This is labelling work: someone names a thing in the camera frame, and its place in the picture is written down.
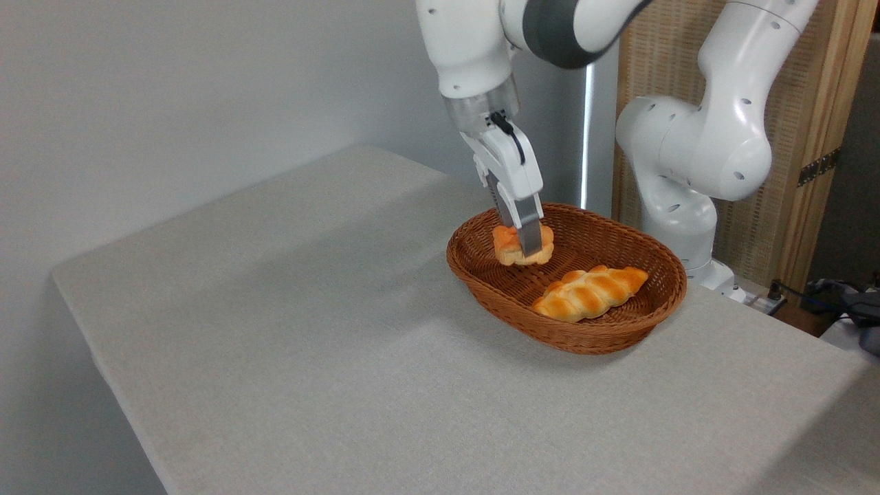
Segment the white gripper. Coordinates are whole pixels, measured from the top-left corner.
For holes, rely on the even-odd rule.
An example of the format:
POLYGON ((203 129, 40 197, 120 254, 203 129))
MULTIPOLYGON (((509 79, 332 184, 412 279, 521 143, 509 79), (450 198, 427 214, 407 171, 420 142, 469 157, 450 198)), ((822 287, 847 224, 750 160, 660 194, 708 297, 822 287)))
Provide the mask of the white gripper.
POLYGON ((524 257, 542 249, 540 192, 543 179, 532 146, 514 123, 488 123, 481 132, 460 133, 506 228, 515 228, 524 257), (510 213, 515 207, 516 220, 510 213))

